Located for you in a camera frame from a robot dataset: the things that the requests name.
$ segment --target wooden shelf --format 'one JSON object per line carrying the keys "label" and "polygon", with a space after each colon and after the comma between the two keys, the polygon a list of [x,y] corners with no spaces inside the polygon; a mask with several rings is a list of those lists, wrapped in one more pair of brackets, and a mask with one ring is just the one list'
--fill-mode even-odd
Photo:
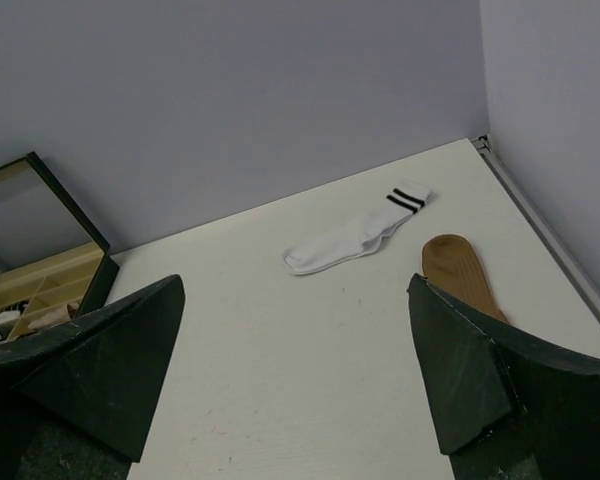
{"label": "wooden shelf", "polygon": [[40,276],[35,280],[0,289],[0,312],[16,302],[28,300],[23,314],[14,320],[15,326],[7,341],[31,333],[29,324],[68,303],[80,303],[95,275],[100,258],[71,264]]}

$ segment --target black stripe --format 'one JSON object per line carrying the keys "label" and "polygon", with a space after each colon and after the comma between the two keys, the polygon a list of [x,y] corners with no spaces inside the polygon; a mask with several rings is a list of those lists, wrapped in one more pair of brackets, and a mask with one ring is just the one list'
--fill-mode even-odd
{"label": "black stripe", "polygon": [[412,205],[409,205],[408,203],[401,202],[396,197],[392,197],[391,195],[387,195],[387,200],[389,200],[390,202],[395,203],[396,205],[400,205],[401,207],[404,207],[407,210],[411,210],[413,213],[418,213],[418,209],[416,207],[414,207]]}
{"label": "black stripe", "polygon": [[398,190],[397,188],[393,189],[393,193],[395,193],[396,195],[401,196],[405,200],[409,200],[409,201],[411,201],[413,203],[417,203],[418,205],[420,205],[420,207],[424,207],[424,202],[422,200],[420,200],[419,198],[416,198],[416,197],[412,197],[411,195],[407,195],[406,193],[404,193],[401,190]]}

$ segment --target white sock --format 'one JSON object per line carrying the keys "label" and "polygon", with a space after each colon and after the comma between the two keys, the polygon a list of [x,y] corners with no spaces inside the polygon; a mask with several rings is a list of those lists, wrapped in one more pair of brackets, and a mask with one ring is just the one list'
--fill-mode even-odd
{"label": "white sock", "polygon": [[374,253],[384,237],[424,208],[430,193],[424,185],[401,180],[375,208],[285,250],[282,260],[293,275],[308,275]]}

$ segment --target wooden organizer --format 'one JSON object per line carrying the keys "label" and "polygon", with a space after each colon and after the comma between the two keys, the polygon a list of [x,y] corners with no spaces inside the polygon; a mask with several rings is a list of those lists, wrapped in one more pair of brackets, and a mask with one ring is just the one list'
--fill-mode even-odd
{"label": "wooden organizer", "polygon": [[0,312],[29,303],[0,324],[0,344],[33,333],[32,321],[62,305],[79,304],[73,321],[101,308],[119,270],[108,252],[109,242],[35,152],[1,166]]}
{"label": "wooden organizer", "polygon": [[104,252],[86,244],[0,275],[0,312],[29,300],[23,314],[13,320],[7,342],[32,333],[29,324],[67,303],[81,303],[102,261]]}

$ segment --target wall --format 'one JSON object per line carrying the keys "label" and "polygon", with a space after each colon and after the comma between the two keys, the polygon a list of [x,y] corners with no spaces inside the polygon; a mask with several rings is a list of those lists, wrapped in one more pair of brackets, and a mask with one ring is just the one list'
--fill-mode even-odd
{"label": "wall", "polygon": [[600,0],[483,0],[500,158],[600,287]]}
{"label": "wall", "polygon": [[119,250],[485,133],[480,41],[478,0],[0,0],[0,163]]}

